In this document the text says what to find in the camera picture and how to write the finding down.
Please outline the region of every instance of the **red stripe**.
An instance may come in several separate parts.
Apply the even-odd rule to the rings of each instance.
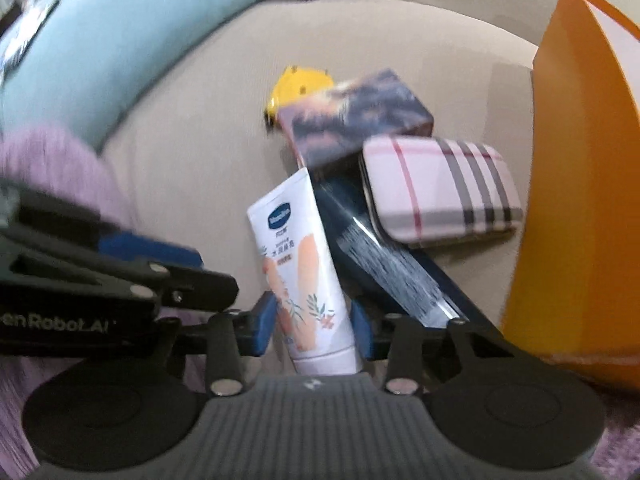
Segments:
[[[431,147],[431,146],[403,146],[402,152],[408,155],[417,154],[433,154],[433,155],[442,155],[442,150],[439,146]],[[388,146],[369,146],[367,148],[367,155],[382,155],[384,153],[389,153]],[[492,158],[493,160],[502,160],[500,155],[491,156],[489,153],[464,153],[462,150],[451,150],[451,154],[455,156],[472,156],[472,157],[482,157],[482,158]]]
[[[422,219],[420,218],[420,208],[418,207],[418,197],[415,195],[414,183],[411,180],[411,174],[409,174],[409,168],[404,160],[404,153],[398,141],[394,138],[391,139],[391,143],[396,150],[398,161],[400,162],[400,168],[402,168],[402,174],[404,175],[404,182],[406,188],[409,190],[409,198],[411,199],[411,206],[414,208],[414,222],[415,222],[415,234],[418,239],[422,238]]]

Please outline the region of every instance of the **blue pillow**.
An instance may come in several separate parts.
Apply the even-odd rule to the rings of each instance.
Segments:
[[[100,150],[145,89],[257,1],[61,0],[0,91],[0,128],[66,126]]]

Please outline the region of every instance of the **black circular disc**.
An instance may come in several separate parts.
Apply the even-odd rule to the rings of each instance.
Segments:
[[[195,394],[142,359],[84,362],[39,387],[22,427],[39,460],[84,471],[146,462],[180,442],[199,412]]]
[[[545,470],[574,462],[604,428],[597,395],[571,374],[518,359],[480,360],[428,399],[453,444],[494,465]]]

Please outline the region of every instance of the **orange shopping bag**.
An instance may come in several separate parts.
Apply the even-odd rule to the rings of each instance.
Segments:
[[[504,335],[640,388],[640,28],[558,0],[533,64],[529,208]]]

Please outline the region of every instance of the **beige sofa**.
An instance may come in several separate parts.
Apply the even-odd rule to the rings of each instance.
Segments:
[[[640,21],[640,0],[610,0]],[[295,169],[267,134],[265,98],[288,64],[336,80],[391,67],[435,117],[435,134],[482,140],[526,204],[530,70],[556,0],[267,0],[211,34],[153,88],[104,151],[142,232],[196,247],[249,308],[265,289],[246,208]],[[498,322],[520,235],[437,251]]]

